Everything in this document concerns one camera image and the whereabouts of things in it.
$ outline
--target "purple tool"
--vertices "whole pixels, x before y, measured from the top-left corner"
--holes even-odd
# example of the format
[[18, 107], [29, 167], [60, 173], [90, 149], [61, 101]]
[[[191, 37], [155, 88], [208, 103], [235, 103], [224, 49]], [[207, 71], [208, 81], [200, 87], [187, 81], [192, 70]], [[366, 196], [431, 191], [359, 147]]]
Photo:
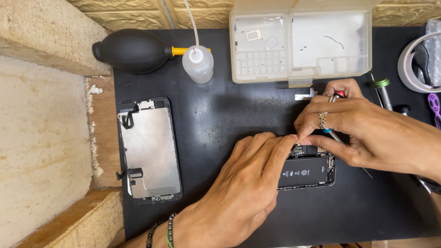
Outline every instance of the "purple tool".
[[430, 93], [427, 100], [430, 108], [435, 113], [435, 127], [441, 130], [440, 99], [436, 94]]

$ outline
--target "ring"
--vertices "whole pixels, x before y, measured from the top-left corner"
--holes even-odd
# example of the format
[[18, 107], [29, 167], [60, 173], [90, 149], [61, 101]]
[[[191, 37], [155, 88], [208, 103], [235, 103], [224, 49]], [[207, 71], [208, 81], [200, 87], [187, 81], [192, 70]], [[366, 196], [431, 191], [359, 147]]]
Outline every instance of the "ring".
[[318, 113], [318, 117], [320, 118], [319, 120], [318, 120], [318, 122], [320, 123], [320, 128], [321, 129], [327, 129], [327, 128], [325, 128], [325, 123], [326, 123], [326, 115], [328, 114], [328, 112], [321, 112], [321, 113]]

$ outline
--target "hand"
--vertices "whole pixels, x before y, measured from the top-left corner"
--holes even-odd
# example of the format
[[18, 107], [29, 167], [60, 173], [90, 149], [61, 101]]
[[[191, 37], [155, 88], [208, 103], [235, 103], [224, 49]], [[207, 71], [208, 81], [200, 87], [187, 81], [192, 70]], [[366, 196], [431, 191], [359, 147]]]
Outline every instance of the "hand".
[[[294, 122], [302, 145], [327, 150], [351, 166], [417, 174], [441, 182], [441, 131], [367, 101], [353, 79], [328, 83], [325, 95], [342, 90], [348, 99], [328, 102], [316, 96]], [[318, 113], [328, 112], [325, 127], [350, 136], [349, 144], [323, 135]]]
[[[173, 220], [173, 248], [227, 248], [247, 239], [276, 206], [277, 184], [295, 135], [246, 137], [233, 149], [207, 194]], [[154, 248], [167, 247], [167, 226], [153, 236]]]

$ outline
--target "plastic tube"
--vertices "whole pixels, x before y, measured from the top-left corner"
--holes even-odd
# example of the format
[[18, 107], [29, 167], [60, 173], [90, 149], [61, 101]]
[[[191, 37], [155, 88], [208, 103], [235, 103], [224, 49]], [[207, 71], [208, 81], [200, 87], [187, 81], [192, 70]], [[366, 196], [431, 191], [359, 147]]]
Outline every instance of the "plastic tube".
[[191, 24], [193, 24], [194, 29], [194, 37], [196, 38], [196, 48], [199, 49], [199, 36], [198, 36], [198, 30], [196, 29], [196, 24], [194, 23], [193, 15], [191, 14], [190, 7], [188, 6], [187, 0], [184, 0], [185, 6], [187, 7], [188, 14], [190, 15]]

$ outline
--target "yellow nozzle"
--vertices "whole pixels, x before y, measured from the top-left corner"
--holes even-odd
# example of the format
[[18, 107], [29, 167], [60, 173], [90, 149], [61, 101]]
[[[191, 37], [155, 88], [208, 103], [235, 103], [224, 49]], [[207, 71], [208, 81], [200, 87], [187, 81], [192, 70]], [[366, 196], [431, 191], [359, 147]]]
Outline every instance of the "yellow nozzle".
[[183, 55], [185, 53], [185, 51], [187, 51], [187, 49], [188, 48], [177, 48], [177, 47], [173, 47], [172, 46], [172, 54], [173, 54], [173, 56], [175, 56], [175, 55]]

